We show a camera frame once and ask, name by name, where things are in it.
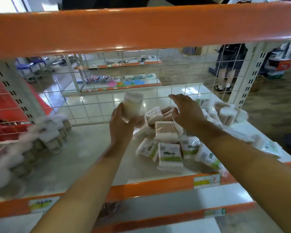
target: left hand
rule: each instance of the left hand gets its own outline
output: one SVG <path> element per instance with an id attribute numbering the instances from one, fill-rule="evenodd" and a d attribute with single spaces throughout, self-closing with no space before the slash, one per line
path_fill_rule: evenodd
<path id="1" fill-rule="evenodd" d="M 128 146 L 132 139 L 132 133 L 137 123 L 136 118 L 132 118 L 128 123 L 122 119 L 123 102 L 113 110 L 110 120 L 111 143 Z"/>

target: price tag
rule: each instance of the price tag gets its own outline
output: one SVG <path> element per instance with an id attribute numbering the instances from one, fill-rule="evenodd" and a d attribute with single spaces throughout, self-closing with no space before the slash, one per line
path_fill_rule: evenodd
<path id="1" fill-rule="evenodd" d="M 204 218 L 207 217 L 216 217 L 225 215 L 225 208 L 209 209 L 205 210 Z"/>
<path id="2" fill-rule="evenodd" d="M 60 196 L 29 200 L 28 206 L 31 213 L 48 211 L 56 203 L 56 201 L 59 200 L 59 198 Z"/>
<path id="3" fill-rule="evenodd" d="M 220 185 L 220 174 L 194 177 L 194 189 Z"/>

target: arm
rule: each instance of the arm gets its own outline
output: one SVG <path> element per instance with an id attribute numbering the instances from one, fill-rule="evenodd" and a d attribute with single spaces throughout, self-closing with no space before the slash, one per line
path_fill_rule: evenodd
<path id="1" fill-rule="evenodd" d="M 291 168 L 207 121 L 200 107 L 182 94 L 174 120 L 196 135 L 284 232 L 291 232 Z"/>
<path id="2" fill-rule="evenodd" d="M 112 113 L 109 147 L 42 217 L 31 233 L 92 231 L 136 123 L 135 119 L 125 123 L 121 111 L 122 103 Z"/>

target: hand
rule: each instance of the hand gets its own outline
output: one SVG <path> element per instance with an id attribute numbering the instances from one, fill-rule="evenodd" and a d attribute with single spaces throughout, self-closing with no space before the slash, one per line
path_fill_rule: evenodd
<path id="1" fill-rule="evenodd" d="M 122 119 L 123 103 L 120 103 L 116 109 L 113 110 L 110 120 L 110 135 L 111 143 L 128 146 L 132 139 L 137 119 L 132 118 L 128 123 Z"/>
<path id="2" fill-rule="evenodd" d="M 193 132 L 192 129 L 194 129 L 195 126 L 207 121 L 201 108 L 189 96 L 183 94 L 171 94 L 169 97 L 179 108 L 179 111 L 176 107 L 173 109 L 173 119 L 186 130 Z"/>

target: forearm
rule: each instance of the forearm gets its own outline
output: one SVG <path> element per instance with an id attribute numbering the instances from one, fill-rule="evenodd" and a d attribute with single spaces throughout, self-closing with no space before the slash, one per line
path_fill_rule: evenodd
<path id="1" fill-rule="evenodd" d="M 291 232 L 291 168 L 209 122 L 195 131 L 252 198 Z"/>
<path id="2" fill-rule="evenodd" d="M 33 233 L 90 232 L 101 210 L 126 147 L 110 145 L 43 216 Z"/>

